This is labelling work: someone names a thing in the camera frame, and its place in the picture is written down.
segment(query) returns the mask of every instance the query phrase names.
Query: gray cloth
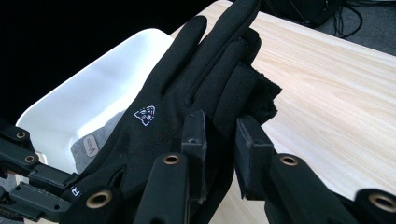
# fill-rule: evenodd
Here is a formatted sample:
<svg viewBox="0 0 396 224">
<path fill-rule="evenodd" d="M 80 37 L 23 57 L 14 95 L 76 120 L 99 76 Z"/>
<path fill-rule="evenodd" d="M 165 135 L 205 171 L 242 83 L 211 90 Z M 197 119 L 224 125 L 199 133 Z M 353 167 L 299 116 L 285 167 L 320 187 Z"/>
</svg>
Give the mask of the gray cloth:
<svg viewBox="0 0 396 224">
<path fill-rule="evenodd" d="M 113 132 L 123 113 L 124 111 L 117 113 L 105 126 L 81 137 L 73 144 L 71 151 L 75 158 L 76 169 L 79 174 L 93 161 L 107 138 Z"/>
</svg>

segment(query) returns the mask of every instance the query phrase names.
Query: white container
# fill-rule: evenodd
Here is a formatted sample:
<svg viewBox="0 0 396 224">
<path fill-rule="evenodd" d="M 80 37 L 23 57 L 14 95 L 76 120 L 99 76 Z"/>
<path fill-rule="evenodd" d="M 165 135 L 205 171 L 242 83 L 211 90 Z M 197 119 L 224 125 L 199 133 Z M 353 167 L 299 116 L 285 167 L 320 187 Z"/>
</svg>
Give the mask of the white container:
<svg viewBox="0 0 396 224">
<path fill-rule="evenodd" d="M 44 163 L 76 173 L 70 147 L 129 106 L 172 41 L 157 29 L 131 36 L 31 105 L 16 125 Z"/>
</svg>

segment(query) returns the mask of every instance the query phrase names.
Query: light wood surface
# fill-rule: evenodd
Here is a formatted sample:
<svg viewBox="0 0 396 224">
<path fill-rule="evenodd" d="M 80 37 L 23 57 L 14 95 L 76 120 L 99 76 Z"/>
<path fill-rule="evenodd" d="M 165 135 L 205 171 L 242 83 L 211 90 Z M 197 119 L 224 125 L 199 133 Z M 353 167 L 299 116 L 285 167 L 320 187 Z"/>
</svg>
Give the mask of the light wood surface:
<svg viewBox="0 0 396 224">
<path fill-rule="evenodd" d="M 199 13 L 206 33 L 230 4 Z M 251 28 L 262 39 L 253 67 L 282 88 L 278 114 L 262 125 L 276 151 L 302 158 L 349 199 L 368 188 L 396 194 L 396 57 L 264 13 Z M 268 221 L 234 180 L 215 223 Z"/>
</svg>

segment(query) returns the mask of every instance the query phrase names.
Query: white logo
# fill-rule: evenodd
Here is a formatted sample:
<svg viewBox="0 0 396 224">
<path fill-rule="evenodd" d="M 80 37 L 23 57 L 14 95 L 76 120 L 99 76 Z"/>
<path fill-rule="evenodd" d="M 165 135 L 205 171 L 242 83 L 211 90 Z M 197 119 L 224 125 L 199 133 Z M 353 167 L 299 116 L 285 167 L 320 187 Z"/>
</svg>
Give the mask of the white logo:
<svg viewBox="0 0 396 224">
<path fill-rule="evenodd" d="M 142 108 L 134 113 L 134 116 L 142 121 L 142 124 L 148 126 L 149 123 L 154 119 L 155 107 L 150 105 L 146 108 Z"/>
<path fill-rule="evenodd" d="M 74 196 L 79 197 L 79 191 L 77 190 L 76 186 L 72 187 L 72 193 L 73 193 Z"/>
</svg>

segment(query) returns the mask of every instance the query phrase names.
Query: black glove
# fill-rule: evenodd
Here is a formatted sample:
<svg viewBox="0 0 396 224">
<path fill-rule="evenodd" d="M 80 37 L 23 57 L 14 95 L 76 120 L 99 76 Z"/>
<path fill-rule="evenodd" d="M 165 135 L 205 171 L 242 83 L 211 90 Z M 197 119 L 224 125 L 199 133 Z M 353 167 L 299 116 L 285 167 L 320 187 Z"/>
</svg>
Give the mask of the black glove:
<svg viewBox="0 0 396 224">
<path fill-rule="evenodd" d="M 204 209 L 198 206 L 191 214 L 211 218 L 232 180 L 232 158 L 228 158 L 226 150 L 232 155 L 228 147 L 236 118 L 245 110 L 252 91 L 267 85 L 262 82 L 262 75 L 247 63 L 257 53 L 257 44 L 251 48 L 247 36 L 259 3 L 236 1 L 201 43 L 205 17 L 188 21 L 151 71 L 102 150 L 64 197 L 74 201 L 80 192 L 97 186 L 120 188 L 125 199 L 135 196 L 144 189 L 155 159 L 164 152 L 180 151 L 184 117 L 203 110 L 208 120 L 209 195 L 202 205 Z M 225 184 L 214 184 L 223 174 L 228 176 Z"/>
<path fill-rule="evenodd" d="M 247 42 L 249 48 L 243 63 L 249 67 L 250 72 L 259 74 L 259 72 L 251 67 L 262 45 L 259 34 L 252 29 L 248 29 L 243 35 L 243 39 Z M 280 94 L 281 89 L 263 74 L 257 75 L 256 77 L 256 86 L 247 99 L 244 114 L 249 114 L 260 124 L 264 124 L 265 121 L 273 118 L 277 112 L 274 99 Z"/>
</svg>

